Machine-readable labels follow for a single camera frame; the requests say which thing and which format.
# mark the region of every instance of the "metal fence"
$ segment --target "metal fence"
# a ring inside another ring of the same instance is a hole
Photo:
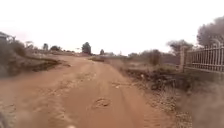
[[[224,72],[224,45],[188,51],[185,68]]]

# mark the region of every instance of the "sky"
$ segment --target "sky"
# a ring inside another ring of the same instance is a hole
[[[16,39],[93,53],[159,49],[184,39],[197,43],[198,28],[224,15],[222,0],[0,0],[0,31]]]

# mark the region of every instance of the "dirt road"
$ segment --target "dirt road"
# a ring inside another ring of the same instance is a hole
[[[62,59],[71,67],[0,80],[0,109],[11,127],[173,127],[162,110],[147,104],[142,92],[110,65]]]

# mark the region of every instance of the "building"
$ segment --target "building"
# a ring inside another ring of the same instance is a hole
[[[0,31],[0,40],[3,40],[3,41],[12,41],[12,40],[15,40],[15,37],[10,36],[10,35],[5,34],[5,33],[3,33],[3,32]]]

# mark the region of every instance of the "fence post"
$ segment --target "fence post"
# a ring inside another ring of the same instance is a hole
[[[179,71],[184,72],[184,66],[186,62],[186,47],[182,46],[180,48],[180,66],[179,66]]]

